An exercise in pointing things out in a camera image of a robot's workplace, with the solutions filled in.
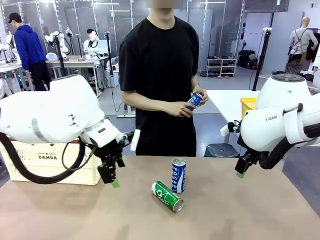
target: green soda can lying down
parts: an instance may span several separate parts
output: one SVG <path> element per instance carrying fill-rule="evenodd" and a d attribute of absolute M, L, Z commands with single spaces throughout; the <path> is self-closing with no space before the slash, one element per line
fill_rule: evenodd
<path fill-rule="evenodd" d="M 172 212 L 177 213 L 184 207 L 184 201 L 162 182 L 154 182 L 151 190 Z"/>

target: blue can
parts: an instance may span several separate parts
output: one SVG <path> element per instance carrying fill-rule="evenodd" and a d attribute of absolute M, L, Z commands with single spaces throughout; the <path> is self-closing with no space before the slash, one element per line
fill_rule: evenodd
<path fill-rule="evenodd" d="M 172 161 L 172 191 L 180 194 L 185 191 L 187 163 L 182 158 Z"/>
<path fill-rule="evenodd" d="M 188 101 L 188 103 L 198 106 L 201 100 L 202 100 L 202 96 L 199 93 L 195 92 L 193 96 L 190 98 L 190 100 Z M 187 109 L 191 111 L 194 110 L 192 107 L 187 107 Z"/>

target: man's neck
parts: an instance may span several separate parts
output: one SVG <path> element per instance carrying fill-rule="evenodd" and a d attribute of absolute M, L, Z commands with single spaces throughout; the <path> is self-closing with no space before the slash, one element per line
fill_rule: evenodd
<path fill-rule="evenodd" d="M 147 19 L 160 29 L 172 29 L 176 22 L 173 8 L 152 8 Z"/>

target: soda can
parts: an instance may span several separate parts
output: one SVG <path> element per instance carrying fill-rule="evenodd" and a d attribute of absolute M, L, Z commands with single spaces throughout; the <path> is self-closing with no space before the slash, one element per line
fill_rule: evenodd
<path fill-rule="evenodd" d="M 172 212 L 177 213 L 184 207 L 184 201 L 174 194 L 166 185 L 160 181 L 152 184 L 153 194 L 163 202 Z"/>
<path fill-rule="evenodd" d="M 189 104 L 193 104 L 193 105 L 195 105 L 195 106 L 198 106 L 199 103 L 201 102 L 201 100 L 202 100 L 202 96 L 201 96 L 199 93 L 195 92 L 195 93 L 193 94 L 193 96 L 190 98 L 190 100 L 188 101 L 188 103 L 189 103 Z M 194 110 L 194 109 L 193 109 L 192 107 L 190 107 L 190 106 L 188 106 L 187 109 L 189 109 L 189 110 L 191 110 L 191 111 Z"/>
<path fill-rule="evenodd" d="M 187 163 L 182 158 L 172 161 L 172 191 L 180 194 L 185 191 Z"/>

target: plastic crate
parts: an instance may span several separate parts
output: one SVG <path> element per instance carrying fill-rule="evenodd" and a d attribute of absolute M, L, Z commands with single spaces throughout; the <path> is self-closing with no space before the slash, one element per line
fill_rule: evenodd
<path fill-rule="evenodd" d="M 242 103 L 242 119 L 244 119 L 246 115 L 246 111 L 248 110 L 256 110 L 256 103 L 257 98 L 256 97 L 243 97 L 241 98 Z"/>
<path fill-rule="evenodd" d="M 33 174 L 52 177 L 61 174 L 66 169 L 62 165 L 62 152 L 65 143 L 38 143 L 28 144 L 19 141 L 12 141 L 23 164 Z M 8 169 L 12 181 L 29 181 L 24 178 L 14 166 L 5 147 L 0 144 L 0 152 Z M 70 167 L 76 160 L 79 152 L 79 144 L 70 143 L 64 153 L 65 165 Z M 85 148 L 85 155 L 81 164 L 89 157 L 91 149 Z M 97 167 L 101 165 L 101 159 L 93 155 L 89 162 L 80 170 L 75 171 L 71 176 L 60 181 L 62 184 L 96 185 L 100 180 Z"/>

